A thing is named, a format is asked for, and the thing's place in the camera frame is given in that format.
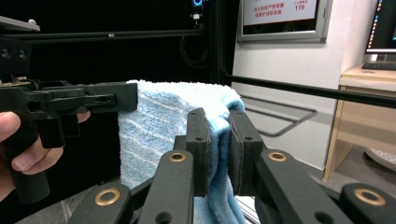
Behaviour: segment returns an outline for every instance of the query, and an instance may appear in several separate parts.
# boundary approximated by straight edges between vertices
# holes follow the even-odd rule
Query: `light blue towel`
[[[209,186],[205,198],[194,199],[194,222],[245,223],[228,177],[228,116],[229,109],[245,109],[239,95],[220,85],[131,82],[137,83],[138,105],[119,114],[121,182],[132,189],[153,177],[175,136],[186,134],[187,114],[202,107],[211,135]]]

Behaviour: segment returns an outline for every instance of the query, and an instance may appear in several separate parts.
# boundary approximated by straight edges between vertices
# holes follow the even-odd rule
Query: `wooden table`
[[[339,88],[396,97],[396,71],[363,70],[359,65],[341,75]],[[396,109],[338,101],[325,179],[331,176],[354,144],[396,155]]]

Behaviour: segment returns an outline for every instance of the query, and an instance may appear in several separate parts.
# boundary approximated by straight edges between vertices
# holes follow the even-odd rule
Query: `black metal rod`
[[[225,67],[224,0],[210,1],[209,4],[210,80],[213,84],[224,84],[220,79]]]
[[[339,90],[333,90],[327,88],[262,80],[252,77],[231,76],[228,75],[226,71],[223,72],[222,77],[232,82],[238,82],[253,86],[260,86],[260,87],[282,90],[282,91],[299,92],[302,94],[315,95],[315,96],[332,98],[337,100],[345,100],[345,101],[361,103],[366,105],[379,105],[389,108],[396,108],[396,97],[391,97],[391,96],[383,96],[383,95],[352,92],[352,91],[339,91]]]
[[[127,32],[95,32],[95,33],[66,33],[66,34],[32,34],[32,35],[4,35],[9,38],[26,40],[33,44],[105,41],[121,39],[143,39],[158,37],[174,37],[187,35],[203,35],[207,29],[187,30],[155,30],[155,31],[127,31]]]

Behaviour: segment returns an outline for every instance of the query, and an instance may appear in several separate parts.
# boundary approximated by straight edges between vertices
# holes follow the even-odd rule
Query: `screw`
[[[9,58],[9,50],[8,49],[2,49],[1,50],[1,56],[3,58]]]
[[[20,50],[20,58],[26,59],[26,51],[24,49]]]
[[[35,20],[33,20],[33,19],[30,19],[27,23],[33,24],[33,25],[37,25],[37,23],[36,23]]]

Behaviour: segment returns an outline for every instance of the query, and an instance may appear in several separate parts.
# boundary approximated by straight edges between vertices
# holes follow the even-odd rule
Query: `blue light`
[[[193,7],[201,7],[203,2],[204,2],[204,0],[192,0],[192,6]]]

